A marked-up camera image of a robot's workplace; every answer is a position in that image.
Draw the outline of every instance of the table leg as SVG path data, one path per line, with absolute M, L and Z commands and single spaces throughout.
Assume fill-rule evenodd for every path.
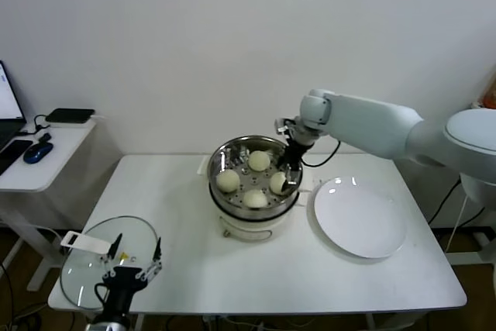
M 364 331 L 397 331 L 400 329 L 406 329 L 407 327 L 413 326 L 415 322 L 417 322 L 419 319 L 421 319 L 424 315 L 426 315 L 427 312 L 403 312 L 403 313 L 396 313 L 393 315 L 390 319 L 388 319 L 386 322 L 381 324 L 380 326 L 372 329 L 367 329 Z M 367 325 L 370 326 L 375 326 L 374 325 L 374 319 L 372 318 L 371 314 L 366 314 L 367 317 Z
M 89 310 L 78 310 L 86 318 L 86 322 L 91 323 L 98 313 L 90 312 Z
M 61 267 L 64 262 L 64 257 L 38 232 L 38 230 L 36 230 L 36 228 L 29 226 L 29 222 L 17 209 L 13 207 L 1 208 L 0 219 L 43 257 L 40 266 L 33 275 L 27 288 L 28 291 L 38 291 L 48 274 L 48 270 L 52 267 Z
M 492 240 L 479 251 L 480 258 L 489 263 L 496 263 L 496 240 Z
M 145 315 L 143 313 L 138 314 L 136 323 L 134 325 L 134 331 L 141 331 L 143 328 L 143 322 L 145 321 Z
M 19 238 L 19 239 L 17 239 L 14 246 L 12 247 L 12 249 L 9 251 L 9 253 L 7 254 L 7 256 L 5 257 L 5 259 L 2 262 L 3 267 L 5 269 L 7 269 L 9 267 L 10 263 L 12 262 L 12 260 L 14 260 L 14 257 L 16 257 L 16 254 L 21 249 L 21 246 L 22 246 L 22 239 Z M 4 274 L 3 271 L 1 271 L 0 272 L 0 278 L 2 278 L 3 274 Z

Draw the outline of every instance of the computer mouse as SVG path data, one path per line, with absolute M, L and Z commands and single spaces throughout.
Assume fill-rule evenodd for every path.
M 35 164 L 42 160 L 52 149 L 52 143 L 35 143 L 26 150 L 22 158 L 28 164 Z

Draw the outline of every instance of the white table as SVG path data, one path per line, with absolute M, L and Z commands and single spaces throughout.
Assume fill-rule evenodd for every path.
M 78 128 L 50 128 L 53 150 L 36 164 L 25 163 L 22 156 L 18 158 L 0 175 L 0 192 L 32 193 L 47 189 L 94 127 L 95 122 L 89 121 Z M 36 143 L 33 136 L 19 137 L 19 140 L 32 140 Z M 48 271 L 52 267 L 61 266 L 63 256 L 35 228 L 29 226 L 29 221 L 14 205 L 2 204 L 0 219 L 19 235 L 18 241 L 3 262 L 5 267 L 17 254 L 23 241 L 42 255 L 43 260 L 27 287 L 28 291 L 38 291 Z
M 316 163 L 321 156 L 310 156 Z M 314 180 L 356 176 L 403 209 L 405 245 L 386 260 L 352 257 L 295 206 L 289 227 L 264 243 L 225 238 L 196 174 L 202 156 L 129 155 L 121 159 L 85 229 L 118 215 L 149 221 L 162 236 L 164 269 L 137 293 L 132 312 L 316 314 L 447 309 L 467 297 L 393 162 L 338 155 Z M 59 282 L 49 305 L 75 309 Z

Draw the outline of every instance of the white robotic arm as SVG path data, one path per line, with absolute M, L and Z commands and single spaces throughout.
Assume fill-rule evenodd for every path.
M 496 110 L 465 110 L 448 122 L 430 122 L 404 106 L 312 90 L 300 116 L 278 119 L 276 127 L 288 138 L 288 163 L 330 135 L 378 157 L 449 167 L 460 173 L 471 199 L 496 207 Z

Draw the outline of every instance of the cable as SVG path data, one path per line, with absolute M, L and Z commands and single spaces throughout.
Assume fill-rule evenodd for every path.
M 225 321 L 227 321 L 229 323 L 232 323 L 233 325 L 251 326 L 251 327 L 256 327 L 256 328 L 258 328 L 258 326 L 259 326 L 259 325 L 254 325 L 254 324 L 248 323 L 248 322 L 235 322 L 235 321 L 232 321 L 231 319 L 229 319 L 228 317 L 222 317 L 222 319 L 224 319 Z M 295 329 L 272 329 L 272 328 L 265 327 L 265 326 L 262 326 L 262 329 L 266 330 L 266 331 L 297 331 Z
M 176 315 L 171 315 L 171 316 L 169 317 L 169 319 L 168 319 L 168 320 L 167 320 L 167 322 L 165 323 L 165 331 L 171 331 L 170 326 L 171 326 L 171 322 L 172 322 L 172 320 L 173 320 L 174 318 L 176 318 Z
M 25 312 L 29 308 L 32 308 L 33 306 L 38 306 L 38 305 L 41 305 L 41 306 L 39 306 L 38 308 L 32 310 L 31 312 L 28 312 L 28 313 L 22 314 L 22 315 L 19 314 L 19 313 Z M 40 312 L 41 310 L 45 309 L 46 307 L 48 307 L 47 302 L 35 302 L 34 304 L 25 306 L 24 308 L 22 308 L 21 310 L 19 310 L 15 314 L 15 318 L 14 318 L 14 321 L 15 322 L 13 324 L 15 324 L 17 320 L 20 320 L 20 319 L 26 318 L 26 317 L 28 317 L 30 315 L 36 314 L 36 313 Z M 0 325 L 0 329 L 7 328 L 7 326 L 8 325 Z
M 19 313 L 21 313 L 23 310 L 26 310 L 26 309 L 28 309 L 28 308 L 31 308 L 32 306 L 35 306 L 35 305 L 41 305 L 41 306 L 40 306 L 40 307 L 38 307 L 38 308 L 36 308 L 36 309 L 34 309 L 34 310 L 32 310 L 31 312 L 27 312 L 26 314 L 19 315 Z M 42 302 L 38 302 L 38 303 L 35 303 L 35 304 L 31 304 L 31 305 L 29 305 L 29 306 L 26 306 L 26 307 L 25 307 L 22 311 L 17 312 L 17 313 L 15 314 L 15 318 L 14 318 L 14 320 L 16 320 L 16 319 L 21 319 L 21 318 L 25 318 L 25 317 L 27 317 L 27 316 L 29 316 L 29 315 L 32 315 L 32 314 L 38 313 L 39 311 L 41 311 L 41 310 L 45 309 L 46 307 L 48 307 L 48 304 L 47 304 L 46 302 L 43 302 L 43 303 L 42 303 Z
M 200 322 L 201 322 L 201 328 L 203 329 L 203 331 L 208 331 L 208 327 L 205 324 L 205 321 L 203 320 L 201 315 L 200 315 Z
M 317 168 L 317 167 L 320 167 L 320 166 L 323 166 L 324 164 L 326 164 L 327 162 L 329 162 L 331 160 L 332 157 L 334 157 L 334 155 L 336 155 L 337 151 L 339 150 L 339 147 L 341 146 L 341 141 L 338 140 L 338 144 L 336 145 L 336 148 L 334 149 L 334 151 L 331 153 L 331 155 L 329 155 L 329 157 L 327 159 L 325 159 L 323 162 L 319 163 L 319 164 L 308 164 L 307 162 L 305 162 L 303 159 L 301 159 L 301 162 L 307 166 L 307 167 L 310 167 L 310 168 Z
M 455 182 L 455 185 L 453 185 L 451 187 L 451 189 L 448 191 L 448 194 L 446 194 L 446 196 L 444 197 L 444 199 L 439 204 L 439 207 L 437 208 L 437 210 L 434 213 L 434 215 L 431 217 L 431 219 L 429 220 L 429 222 L 427 222 L 429 225 L 431 225 L 432 221 L 434 221 L 434 219 L 437 217 L 437 215 L 441 212 L 441 210 L 443 209 L 444 204 L 446 203 L 446 201 L 448 200 L 448 198 L 450 197 L 450 195 L 453 193 L 453 191 L 456 189 L 456 187 L 458 185 L 460 185 L 461 183 L 462 183 L 461 179 L 458 178 L 458 180 L 456 180 L 456 182 Z
M 97 299 L 101 302 L 102 305 L 105 305 L 105 300 L 103 299 L 103 297 L 100 295 L 100 293 L 98 292 L 98 288 L 99 287 L 103 287 L 105 290 L 108 290 L 107 286 L 105 286 L 105 283 L 97 283 L 95 284 L 95 286 L 93 287 L 93 291 L 95 292 L 95 296 L 97 297 Z
M 465 206 L 467 205 L 467 201 L 468 201 L 468 196 L 465 195 L 465 199 L 463 200 L 462 208 L 460 209 L 460 213 L 458 214 L 458 218 L 456 219 L 455 226 L 453 227 L 453 231 L 451 232 L 451 236 L 449 236 L 448 245 L 446 246 L 446 249 L 444 250 L 445 253 L 448 252 L 448 250 L 450 249 L 451 241 L 453 240 L 453 237 L 455 236 L 456 228 L 458 228 L 458 225 L 460 224 L 460 220 L 462 218 L 463 211 L 465 211 Z
M 425 315 L 425 331 L 431 331 L 431 313 Z
M 485 207 L 482 207 L 480 209 L 480 211 L 474 215 L 474 217 L 469 218 L 466 222 L 460 224 L 460 226 L 458 226 L 458 227 L 459 228 L 463 228 L 466 224 L 469 224 L 470 222 L 473 222 L 477 217 L 479 217 L 480 215 L 482 215 L 482 212 L 484 212 L 485 209 L 486 209 Z
M 28 315 L 27 317 L 21 318 L 15 325 L 17 326 L 17 329 L 21 329 L 23 325 L 26 325 L 28 331 L 40 331 L 41 316 L 38 313 Z
M 10 322 L 7 325 L 7 330 L 10 331 L 10 329 L 12 328 L 12 323 L 14 322 L 14 290 L 12 289 L 12 282 L 10 281 L 10 277 L 9 277 L 9 273 L 7 273 L 7 269 L 5 269 L 3 263 L 0 263 L 0 266 L 2 267 L 5 277 L 7 278 L 7 283 L 9 284 L 9 290 L 10 290 Z
M 46 118 L 47 116 L 45 116 L 44 114 L 39 114 L 37 116 L 34 117 L 34 131 L 33 132 L 29 132 L 29 131 L 19 131 L 17 133 L 15 133 L 16 136 L 28 136 L 28 135 L 36 135 L 39 131 L 41 131 L 42 129 L 47 129 L 47 128 L 50 128 L 50 124 L 46 125 L 46 126 L 42 126 L 41 124 L 39 124 L 37 122 L 37 119 L 38 118 Z
M 74 328 L 74 324 L 76 323 L 76 315 L 74 314 L 74 312 L 72 312 L 71 315 L 72 315 L 72 321 L 71 321 L 71 327 L 69 327 L 69 331 L 72 331 L 72 329 Z
M 41 230 L 46 230 L 46 231 L 49 231 L 51 233 L 53 233 L 60 241 L 62 241 L 62 236 L 57 233 L 55 230 L 53 230 L 52 228 L 47 228 L 46 226 L 41 226 L 41 225 L 33 225 L 33 224 L 18 224 L 16 223 L 17 226 L 31 226 L 32 228 L 35 228 L 35 229 L 41 229 Z
M 297 323 L 293 323 L 291 321 L 286 320 L 286 322 L 289 323 L 293 327 L 306 327 L 306 326 L 312 324 L 313 321 L 315 321 L 315 318 L 314 319 L 310 319 L 308 322 L 303 323 L 302 325 L 298 325 Z

